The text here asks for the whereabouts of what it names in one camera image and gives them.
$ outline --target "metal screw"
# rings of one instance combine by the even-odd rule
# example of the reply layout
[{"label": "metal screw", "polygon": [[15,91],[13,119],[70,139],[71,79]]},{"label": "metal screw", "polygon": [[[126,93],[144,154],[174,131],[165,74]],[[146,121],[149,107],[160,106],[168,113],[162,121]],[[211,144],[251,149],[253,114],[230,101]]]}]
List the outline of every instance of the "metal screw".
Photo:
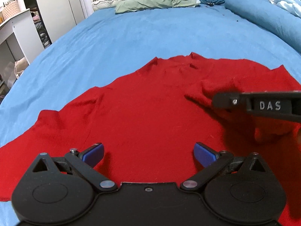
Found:
[{"label": "metal screw", "polygon": [[72,154],[75,154],[75,153],[77,152],[77,148],[71,148],[71,149],[70,149],[70,152],[71,152]]},{"label": "metal screw", "polygon": [[195,188],[197,185],[198,183],[193,180],[186,180],[185,182],[183,182],[183,186],[185,188]]},{"label": "metal screw", "polygon": [[105,180],[105,181],[102,181],[99,185],[102,188],[108,189],[108,188],[114,187],[115,183],[111,180]]}]

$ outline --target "light blue blanket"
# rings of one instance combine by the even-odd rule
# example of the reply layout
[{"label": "light blue blanket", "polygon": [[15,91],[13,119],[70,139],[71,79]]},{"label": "light blue blanket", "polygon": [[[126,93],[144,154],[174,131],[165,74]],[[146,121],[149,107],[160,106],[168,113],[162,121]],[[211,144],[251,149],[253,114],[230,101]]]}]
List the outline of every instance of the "light blue blanket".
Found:
[{"label": "light blue blanket", "polygon": [[[298,52],[224,6],[120,15],[113,8],[99,10],[41,53],[17,80],[0,105],[0,146],[30,128],[43,109],[60,110],[89,88],[105,86],[154,57],[191,52],[250,59],[271,69],[284,64],[301,82]],[[11,203],[0,202],[0,226],[17,222]]]},{"label": "light blue blanket", "polygon": [[269,0],[272,4],[285,9],[296,17],[301,18],[301,0]]}]

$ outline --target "blue gripper pad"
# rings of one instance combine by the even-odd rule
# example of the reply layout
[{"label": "blue gripper pad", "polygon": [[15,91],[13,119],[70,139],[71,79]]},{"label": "blue gripper pad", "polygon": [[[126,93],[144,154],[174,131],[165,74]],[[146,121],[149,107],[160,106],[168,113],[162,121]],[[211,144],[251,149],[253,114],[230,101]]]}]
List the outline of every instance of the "blue gripper pad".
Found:
[{"label": "blue gripper pad", "polygon": [[90,167],[95,167],[104,156],[103,144],[94,144],[79,154],[79,158]]},{"label": "blue gripper pad", "polygon": [[215,150],[209,148],[201,142],[197,142],[193,148],[193,153],[197,161],[203,166],[208,167],[216,161],[220,155]]}]

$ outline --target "wicker basket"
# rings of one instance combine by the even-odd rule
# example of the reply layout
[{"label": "wicker basket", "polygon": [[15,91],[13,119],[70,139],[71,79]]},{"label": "wicker basket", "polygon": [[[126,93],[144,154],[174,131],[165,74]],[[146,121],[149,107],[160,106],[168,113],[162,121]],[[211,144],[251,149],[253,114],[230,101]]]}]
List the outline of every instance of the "wicker basket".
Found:
[{"label": "wicker basket", "polygon": [[0,11],[0,24],[4,22],[2,11]]},{"label": "wicker basket", "polygon": [[11,1],[9,4],[5,5],[5,7],[2,9],[2,15],[4,20],[7,20],[20,12],[21,11],[17,0]]}]

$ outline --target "red sweater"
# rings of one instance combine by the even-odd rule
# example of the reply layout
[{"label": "red sweater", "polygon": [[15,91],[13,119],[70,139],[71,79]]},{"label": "red sweater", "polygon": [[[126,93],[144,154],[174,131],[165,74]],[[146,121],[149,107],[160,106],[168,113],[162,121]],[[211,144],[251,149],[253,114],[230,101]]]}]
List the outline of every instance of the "red sweater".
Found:
[{"label": "red sweater", "polygon": [[95,169],[117,184],[181,183],[201,169],[192,153],[200,141],[235,155],[259,152],[287,194],[280,222],[301,225],[299,124],[211,107],[220,91],[289,90],[301,90],[301,85],[283,66],[269,70],[249,60],[213,60],[194,53],[154,58],[106,87],[88,90],[60,111],[41,111],[34,126],[0,148],[0,200],[10,200],[39,153],[63,156],[70,148],[83,151],[97,142],[104,144],[105,157]]}]

